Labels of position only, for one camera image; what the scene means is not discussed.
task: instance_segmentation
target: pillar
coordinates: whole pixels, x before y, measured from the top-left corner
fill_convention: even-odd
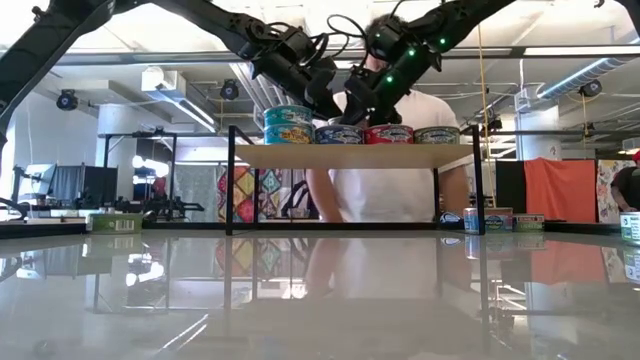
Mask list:
[[[131,106],[102,105],[98,115],[98,134],[125,133],[131,134],[139,130],[138,118],[140,114]],[[109,152],[109,167],[118,168],[117,196],[127,199],[133,198],[133,165],[131,160],[136,155],[137,141],[132,138],[124,138],[115,147],[118,137],[111,138],[109,142],[112,150]],[[105,139],[98,139],[96,148],[96,166],[104,163]]]
[[[527,88],[516,99],[516,130],[561,130],[557,100],[537,99],[536,88]],[[562,160],[560,137],[550,135],[516,136],[518,160],[533,160],[539,157]]]

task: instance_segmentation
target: ceiling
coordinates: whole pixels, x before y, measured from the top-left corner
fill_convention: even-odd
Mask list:
[[[0,46],[10,46],[31,24],[34,5],[46,7],[48,1],[23,0],[4,1],[0,8]],[[265,22],[284,21],[303,26],[310,34],[329,31],[325,19],[333,13],[353,17],[362,26],[378,15],[388,13],[397,1],[374,0],[216,0],[216,5],[233,12],[245,12]],[[398,14],[412,20],[419,14],[437,6],[439,0],[407,1]],[[613,0],[607,0],[596,9],[585,0],[520,0],[506,7],[482,23],[483,46],[530,46],[530,45],[600,45],[624,44],[636,38],[635,30],[626,10]],[[345,30],[348,25],[335,24]],[[469,35],[460,46],[478,46],[478,29]],[[335,37],[335,46],[343,41]],[[79,39],[70,52],[75,53],[141,53],[141,52],[202,52],[224,51],[224,45],[213,35],[200,30],[180,16],[166,12],[155,5],[144,5],[128,13],[114,17],[107,25]],[[489,90],[487,102],[504,94],[512,95],[521,81],[525,84],[553,84],[576,70],[597,60],[593,59],[518,59],[485,60],[485,81]],[[140,101],[149,100],[140,91],[141,73],[144,65],[126,66],[57,66],[48,81],[56,83],[108,79],[137,94]],[[228,64],[193,64],[164,66],[163,69],[178,70],[215,106],[216,114],[223,124],[252,123],[253,102],[241,88],[240,97],[234,101],[223,101],[219,91],[225,79],[236,78]],[[640,62],[634,60],[612,71],[599,80],[604,93],[587,104],[587,119],[596,123],[597,129],[617,129],[622,126],[640,128],[640,84],[630,81],[640,70]],[[333,87],[336,91],[346,78],[347,72],[339,74]],[[478,60],[446,60],[442,73],[428,71],[416,84],[425,93],[445,99],[453,108],[461,123],[483,108],[480,85],[480,62]],[[561,126],[575,128],[584,121],[582,104],[573,98],[559,99]],[[508,115],[513,111],[510,99],[500,112]],[[154,104],[170,114],[174,123],[189,123],[193,120],[174,106],[166,103]],[[598,138],[606,146],[619,145],[617,139]]]

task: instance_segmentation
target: person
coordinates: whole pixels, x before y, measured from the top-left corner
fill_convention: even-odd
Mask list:
[[[366,32],[388,18],[389,15],[383,15],[374,19]],[[369,70],[380,71],[386,66],[384,61],[373,56],[366,59]],[[338,93],[334,100],[344,110],[346,94]],[[416,90],[400,99],[395,108],[402,117],[402,124],[414,129],[458,127],[455,114],[446,102]],[[306,176],[313,201],[324,222],[434,221],[436,212],[431,169],[310,169]],[[469,203],[464,167],[441,170],[439,180],[445,210],[461,215]],[[337,239],[317,242],[307,272],[308,296],[322,296],[330,290],[329,279],[346,253],[348,251],[341,249]]]
[[[633,155],[632,160],[636,166],[618,171],[611,183],[611,195],[623,212],[640,209],[640,151]]]

